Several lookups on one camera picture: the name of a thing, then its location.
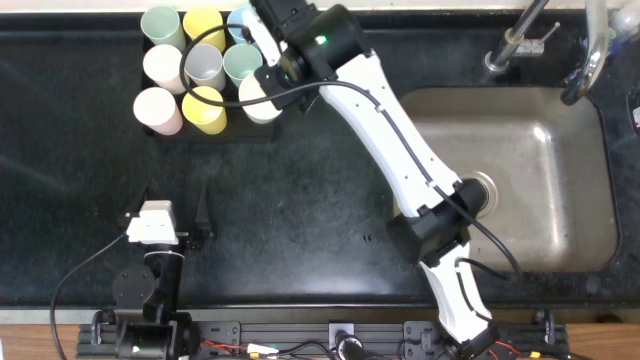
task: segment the cup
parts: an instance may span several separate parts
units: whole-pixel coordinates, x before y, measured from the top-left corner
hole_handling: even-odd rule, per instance
[[[186,47],[180,16],[170,6],[156,6],[147,10],[140,19],[140,28],[156,45],[167,44],[180,51]]]
[[[236,24],[236,25],[246,25],[242,14],[245,11],[253,11],[253,8],[249,5],[239,7],[233,10],[229,16],[227,17],[227,24]],[[242,36],[242,29],[240,28],[229,28],[229,34],[233,38],[233,41],[236,44],[246,44],[247,40]]]
[[[152,47],[142,60],[142,68],[158,86],[169,90],[174,95],[185,92],[180,82],[180,60],[182,53],[171,45]]]
[[[222,91],[227,83],[224,71],[222,71],[222,54],[213,45],[194,46],[187,56],[184,69],[200,86],[208,86]]]
[[[253,100],[265,97],[266,94],[262,91],[258,80],[256,80],[255,73],[247,76],[242,80],[240,84],[240,90],[238,92],[238,98],[240,101]],[[271,101],[265,101],[255,105],[243,106],[244,112],[247,113],[249,119],[257,124],[267,124],[273,121],[282,110],[278,110],[273,106]]]
[[[214,88],[198,86],[194,91],[209,100],[222,101],[222,96]],[[207,105],[191,94],[182,100],[182,113],[205,134],[219,134],[227,126],[227,114],[223,107]]]
[[[143,90],[133,102],[133,114],[141,123],[162,135],[173,135],[182,128],[182,116],[171,93],[163,88]]]
[[[240,87],[242,80],[262,66],[262,54],[255,47],[247,44],[233,45],[222,58],[224,72],[231,81]]]
[[[203,32],[223,24],[220,12],[216,8],[210,6],[197,7],[187,11],[182,23],[184,31],[189,35],[191,40],[195,39]],[[226,47],[224,30],[219,30],[213,34],[207,35],[207,37],[202,39],[198,44],[213,45],[218,48],[220,52],[223,52]]]

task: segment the sink drain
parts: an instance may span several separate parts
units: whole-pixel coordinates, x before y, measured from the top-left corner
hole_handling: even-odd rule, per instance
[[[465,180],[465,179],[478,180],[480,184],[482,184],[482,186],[484,187],[485,191],[487,192],[487,200],[480,208],[480,211],[478,212],[478,215],[476,216],[476,218],[482,219],[483,217],[491,214],[491,212],[493,212],[493,210],[498,205],[498,188],[496,188],[496,184],[493,182],[493,180],[491,180],[489,175],[480,171],[470,171],[468,173],[464,173],[460,175],[460,178],[462,180]]]

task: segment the yellow cup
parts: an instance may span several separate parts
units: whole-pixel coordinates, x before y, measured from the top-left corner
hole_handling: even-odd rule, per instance
[[[212,27],[222,25],[222,15],[218,9],[214,7],[197,7],[193,8],[184,15],[182,19],[182,26],[184,31],[189,35],[191,40],[195,39],[198,35],[211,29]],[[224,51],[226,47],[224,30],[219,30],[211,35],[207,35],[199,44],[213,45],[220,52]]]
[[[198,86],[194,91],[209,100],[222,101],[222,96],[214,88]],[[191,94],[187,94],[182,100],[182,113],[187,120],[209,135],[219,134],[227,126],[227,113],[223,107],[207,105]]]

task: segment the black tray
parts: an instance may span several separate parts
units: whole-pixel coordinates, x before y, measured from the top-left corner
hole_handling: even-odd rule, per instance
[[[223,14],[224,21],[226,22],[227,14]],[[229,34],[228,31],[225,31],[227,49],[235,44],[233,38]],[[187,40],[187,44],[191,42],[189,36],[185,34],[185,39]],[[142,51],[146,53],[149,49],[151,49],[154,44],[145,37]],[[153,80],[151,80],[144,71],[142,72],[142,90],[157,86]],[[176,104],[178,105],[178,109],[182,114],[182,99],[185,94],[174,95],[176,99]],[[235,102],[238,101],[238,88],[231,81],[231,79],[227,76],[227,84],[220,92],[222,95],[222,99],[224,101]],[[180,131],[175,135],[161,135],[155,132],[153,129],[146,125],[142,125],[142,131],[145,135],[152,137],[158,141],[166,141],[166,142],[187,142],[187,143],[263,143],[263,142],[271,142],[275,137],[275,121],[271,121],[267,124],[257,124],[253,122],[247,114],[241,108],[226,108],[227,113],[227,126],[225,129],[216,135],[209,135],[202,132],[198,129],[197,126],[193,125],[189,120],[184,117],[183,125]]]

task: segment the white wall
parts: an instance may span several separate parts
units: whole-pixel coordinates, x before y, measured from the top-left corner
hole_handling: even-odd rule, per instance
[[[607,0],[609,8],[619,8],[628,0]],[[530,0],[315,0],[320,8],[342,3],[353,10],[401,9],[523,9]],[[130,12],[153,5],[172,5],[179,10],[198,4],[215,4],[230,10],[247,0],[0,0],[0,13],[24,12]],[[584,8],[584,0],[551,0],[547,9]]]

